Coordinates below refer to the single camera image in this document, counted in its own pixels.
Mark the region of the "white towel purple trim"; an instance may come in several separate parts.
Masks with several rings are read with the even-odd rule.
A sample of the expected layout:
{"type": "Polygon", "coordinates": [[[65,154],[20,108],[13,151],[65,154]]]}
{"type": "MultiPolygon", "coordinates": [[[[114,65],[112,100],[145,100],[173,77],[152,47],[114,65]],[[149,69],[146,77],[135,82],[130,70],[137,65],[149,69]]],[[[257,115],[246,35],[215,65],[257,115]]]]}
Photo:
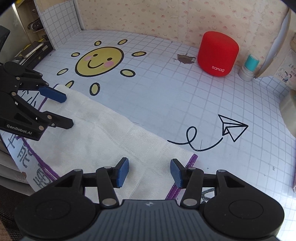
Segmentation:
{"type": "Polygon", "coordinates": [[[84,94],[57,85],[66,94],[64,103],[46,100],[41,109],[73,120],[73,127],[48,128],[29,147],[51,174],[63,176],[74,169],[85,173],[115,166],[123,157],[129,172],[116,189],[119,200],[175,199],[179,193],[170,173],[170,162],[178,159],[191,167],[197,155],[131,122],[125,116],[93,101],[84,94]]]}

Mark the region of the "black stapler on shelf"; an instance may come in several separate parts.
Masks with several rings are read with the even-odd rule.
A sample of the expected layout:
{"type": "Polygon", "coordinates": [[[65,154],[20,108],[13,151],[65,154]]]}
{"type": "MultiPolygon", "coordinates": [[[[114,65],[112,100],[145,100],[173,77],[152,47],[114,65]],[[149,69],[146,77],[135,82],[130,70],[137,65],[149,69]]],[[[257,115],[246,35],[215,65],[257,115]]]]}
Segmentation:
{"type": "Polygon", "coordinates": [[[53,46],[50,41],[38,42],[34,41],[27,45],[25,49],[20,51],[12,60],[15,63],[23,65],[27,68],[35,68],[51,51],[53,46]]]}

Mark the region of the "teal capped white bottle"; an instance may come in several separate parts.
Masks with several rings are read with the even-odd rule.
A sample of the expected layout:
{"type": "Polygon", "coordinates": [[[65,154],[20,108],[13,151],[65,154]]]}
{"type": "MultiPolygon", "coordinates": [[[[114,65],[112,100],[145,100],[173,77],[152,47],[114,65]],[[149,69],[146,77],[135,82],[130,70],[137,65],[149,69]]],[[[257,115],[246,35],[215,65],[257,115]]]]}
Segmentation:
{"type": "Polygon", "coordinates": [[[258,64],[259,59],[255,55],[249,54],[244,65],[238,71],[239,77],[246,82],[252,81],[254,78],[255,69],[257,68],[258,64]]]}

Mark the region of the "red cylindrical speaker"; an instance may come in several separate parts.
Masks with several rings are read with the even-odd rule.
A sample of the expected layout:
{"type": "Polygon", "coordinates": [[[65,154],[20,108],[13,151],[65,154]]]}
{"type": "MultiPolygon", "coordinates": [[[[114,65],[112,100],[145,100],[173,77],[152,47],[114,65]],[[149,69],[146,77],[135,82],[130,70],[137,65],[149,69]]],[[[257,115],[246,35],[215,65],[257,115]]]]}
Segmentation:
{"type": "Polygon", "coordinates": [[[197,63],[200,68],[216,77],[228,75],[239,53],[237,42],[226,34],[208,31],[201,40],[197,63]]]}

